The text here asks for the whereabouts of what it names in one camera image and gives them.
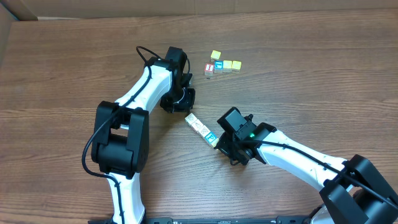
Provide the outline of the white block green side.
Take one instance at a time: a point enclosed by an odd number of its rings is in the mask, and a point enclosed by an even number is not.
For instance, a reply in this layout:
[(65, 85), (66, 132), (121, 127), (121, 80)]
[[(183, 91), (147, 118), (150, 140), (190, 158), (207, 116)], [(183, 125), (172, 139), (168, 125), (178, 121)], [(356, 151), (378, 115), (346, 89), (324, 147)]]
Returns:
[(185, 117), (185, 121), (188, 123), (189, 126), (194, 125), (197, 120), (197, 117), (193, 113), (190, 113), (188, 116)]

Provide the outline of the lone yellow block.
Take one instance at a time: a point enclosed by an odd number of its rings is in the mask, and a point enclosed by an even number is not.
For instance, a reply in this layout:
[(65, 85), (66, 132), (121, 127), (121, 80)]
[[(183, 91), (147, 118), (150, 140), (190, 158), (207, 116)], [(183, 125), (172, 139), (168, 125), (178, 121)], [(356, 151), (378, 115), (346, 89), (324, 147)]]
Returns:
[(211, 146), (212, 146), (213, 149), (217, 146), (218, 141), (219, 141), (219, 139), (216, 138), (214, 141), (211, 142)]

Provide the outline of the blue letter P block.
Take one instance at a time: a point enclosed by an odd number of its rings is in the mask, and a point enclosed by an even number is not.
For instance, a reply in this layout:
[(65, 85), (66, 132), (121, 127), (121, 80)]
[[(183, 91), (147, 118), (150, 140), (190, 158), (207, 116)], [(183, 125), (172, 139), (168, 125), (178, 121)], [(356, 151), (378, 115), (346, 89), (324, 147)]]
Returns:
[(207, 135), (207, 137), (205, 138), (206, 142), (211, 145), (211, 142), (214, 141), (216, 139), (216, 135), (214, 133), (210, 133), (209, 135)]

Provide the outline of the white block red side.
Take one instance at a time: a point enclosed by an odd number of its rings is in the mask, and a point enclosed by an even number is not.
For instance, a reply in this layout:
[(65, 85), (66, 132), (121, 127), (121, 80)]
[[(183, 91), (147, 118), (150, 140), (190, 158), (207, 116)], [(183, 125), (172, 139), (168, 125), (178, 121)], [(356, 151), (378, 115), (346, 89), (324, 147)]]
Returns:
[(196, 131), (199, 132), (199, 130), (201, 130), (201, 128), (203, 127), (203, 123), (199, 120), (196, 119), (192, 124), (191, 127)]

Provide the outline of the white letter W block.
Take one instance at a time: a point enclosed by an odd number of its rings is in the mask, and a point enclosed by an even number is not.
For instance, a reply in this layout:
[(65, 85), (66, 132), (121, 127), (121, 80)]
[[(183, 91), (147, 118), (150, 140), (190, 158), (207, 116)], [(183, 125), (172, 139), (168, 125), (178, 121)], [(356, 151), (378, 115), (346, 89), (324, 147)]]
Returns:
[(211, 133), (211, 131), (208, 129), (207, 126), (203, 125), (199, 130), (198, 130), (199, 135), (205, 139), (207, 135)]

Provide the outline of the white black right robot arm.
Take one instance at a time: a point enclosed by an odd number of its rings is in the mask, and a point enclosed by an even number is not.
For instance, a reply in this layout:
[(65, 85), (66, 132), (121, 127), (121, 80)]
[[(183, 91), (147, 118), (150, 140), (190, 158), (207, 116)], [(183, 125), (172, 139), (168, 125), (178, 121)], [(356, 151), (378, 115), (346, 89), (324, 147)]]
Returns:
[(370, 160), (328, 156), (293, 141), (276, 127), (254, 124), (232, 107), (218, 121), (223, 129), (216, 149), (232, 165), (256, 159), (298, 177), (323, 200), (310, 223), (394, 223), (397, 193)]

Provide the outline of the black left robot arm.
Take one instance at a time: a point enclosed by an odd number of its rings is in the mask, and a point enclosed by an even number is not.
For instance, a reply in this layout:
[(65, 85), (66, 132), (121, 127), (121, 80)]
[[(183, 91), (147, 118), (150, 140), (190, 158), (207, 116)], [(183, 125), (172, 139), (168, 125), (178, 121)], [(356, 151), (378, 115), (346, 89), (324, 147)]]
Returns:
[(84, 170), (108, 181), (114, 214), (107, 223), (144, 223), (140, 173), (149, 154), (149, 115), (156, 105), (168, 112), (188, 113), (195, 90), (187, 54), (169, 47), (164, 58), (144, 59), (142, 76), (114, 102), (102, 101), (92, 136), (83, 150)]

